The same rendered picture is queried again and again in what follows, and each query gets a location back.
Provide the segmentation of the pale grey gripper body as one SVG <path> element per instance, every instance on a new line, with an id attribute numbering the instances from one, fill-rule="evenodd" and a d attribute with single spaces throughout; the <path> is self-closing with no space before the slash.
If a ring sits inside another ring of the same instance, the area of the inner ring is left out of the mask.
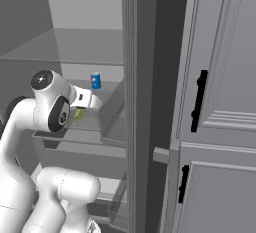
<path id="1" fill-rule="evenodd" d="M 99 111 L 102 107 L 102 104 L 103 104 L 102 100 L 95 94 L 92 94 L 90 103 L 88 105 L 88 109 Z"/>

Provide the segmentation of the grey fridge door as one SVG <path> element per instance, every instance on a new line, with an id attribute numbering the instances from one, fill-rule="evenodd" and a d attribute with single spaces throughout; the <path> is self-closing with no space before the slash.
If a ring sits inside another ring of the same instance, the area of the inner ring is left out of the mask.
<path id="1" fill-rule="evenodd" d="M 126 169 L 109 206 L 109 226 L 136 233 L 137 0 L 122 0 Z"/>

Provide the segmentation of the blue drink can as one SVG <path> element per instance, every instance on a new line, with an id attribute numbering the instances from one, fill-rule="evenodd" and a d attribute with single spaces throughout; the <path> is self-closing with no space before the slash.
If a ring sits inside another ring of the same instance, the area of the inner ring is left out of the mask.
<path id="1" fill-rule="evenodd" d="M 91 74 L 91 85 L 93 89 L 101 88 L 101 78 L 98 72 L 94 72 Z"/>

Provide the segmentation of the dark grey cabinet side panel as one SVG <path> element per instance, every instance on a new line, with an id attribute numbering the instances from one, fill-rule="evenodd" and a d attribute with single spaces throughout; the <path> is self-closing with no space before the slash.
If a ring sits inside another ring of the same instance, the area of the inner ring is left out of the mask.
<path id="1" fill-rule="evenodd" d="M 154 161 L 153 151 L 170 147 L 186 2 L 157 0 L 144 233 L 158 233 L 167 165 Z"/>

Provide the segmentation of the tall grey cupboard door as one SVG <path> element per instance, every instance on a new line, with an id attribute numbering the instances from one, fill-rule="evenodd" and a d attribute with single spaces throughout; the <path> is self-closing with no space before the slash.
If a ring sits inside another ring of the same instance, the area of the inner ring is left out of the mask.
<path id="1" fill-rule="evenodd" d="M 202 70 L 208 76 L 193 133 Z M 256 147 L 256 0 L 187 0 L 172 137 Z"/>

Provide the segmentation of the short grey cupboard door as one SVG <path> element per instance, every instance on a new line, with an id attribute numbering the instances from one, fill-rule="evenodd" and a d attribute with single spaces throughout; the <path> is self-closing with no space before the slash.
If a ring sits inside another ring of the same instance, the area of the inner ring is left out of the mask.
<path id="1" fill-rule="evenodd" d="M 175 140 L 167 178 L 161 233 L 256 233 L 256 149 Z"/>

